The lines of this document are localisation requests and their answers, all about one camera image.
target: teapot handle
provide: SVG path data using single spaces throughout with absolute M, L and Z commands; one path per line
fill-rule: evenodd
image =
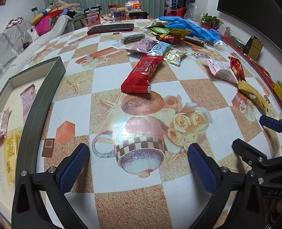
M 111 142 L 113 142 L 113 133 L 112 131 L 105 131 L 103 132 L 102 134 L 100 135 L 97 135 L 94 140 L 92 141 L 92 150 L 94 152 L 94 154 L 98 157 L 102 157 L 102 158 L 107 158 L 107 157 L 115 157 L 116 156 L 116 152 L 114 150 L 114 147 L 113 147 L 113 143 L 112 143 L 112 150 L 110 152 L 107 152 L 107 153 L 101 153 L 101 152 L 98 152 L 96 150 L 96 147 L 95 147 L 95 144 L 96 142 L 99 140 L 99 139 L 109 139 Z

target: smartphone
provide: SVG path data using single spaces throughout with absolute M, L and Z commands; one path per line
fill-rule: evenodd
M 123 31 L 132 31 L 134 29 L 134 23 L 125 23 L 125 24 L 108 24 L 92 27 L 87 34 L 96 34 L 96 33 L 109 33 L 109 32 L 123 32 Z

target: blue gripper pad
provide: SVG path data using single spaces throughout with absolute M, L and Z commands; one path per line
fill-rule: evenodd
M 59 189 L 62 194 L 71 191 L 79 173 L 82 171 L 85 163 L 89 159 L 89 154 L 89 148 L 84 144 L 84 146 L 79 150 L 66 170 L 63 172 L 59 182 Z
M 268 127 L 271 130 L 274 130 L 276 132 L 282 132 L 282 122 L 281 121 L 277 121 L 276 119 L 262 115 L 260 117 L 259 122 L 262 126 Z
M 192 144 L 188 150 L 188 159 L 197 172 L 207 192 L 214 194 L 217 190 L 217 178 L 204 158 Z

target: open box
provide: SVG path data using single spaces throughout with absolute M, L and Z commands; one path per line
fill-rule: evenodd
M 60 57 L 32 66 L 11 77 L 0 93 L 0 113 L 9 107 L 7 131 L 23 127 L 16 160 L 15 183 L 23 170 L 36 172 L 40 136 L 53 96 L 65 73 Z M 23 125 L 20 93 L 35 84 L 36 96 Z M 0 212 L 11 221 L 15 188 L 9 186 L 4 163 L 4 139 L 0 139 Z

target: orange cube print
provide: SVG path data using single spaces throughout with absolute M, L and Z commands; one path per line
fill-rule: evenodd
M 66 144 L 69 140 L 75 137 L 75 124 L 70 121 L 65 121 L 56 130 L 55 140 Z

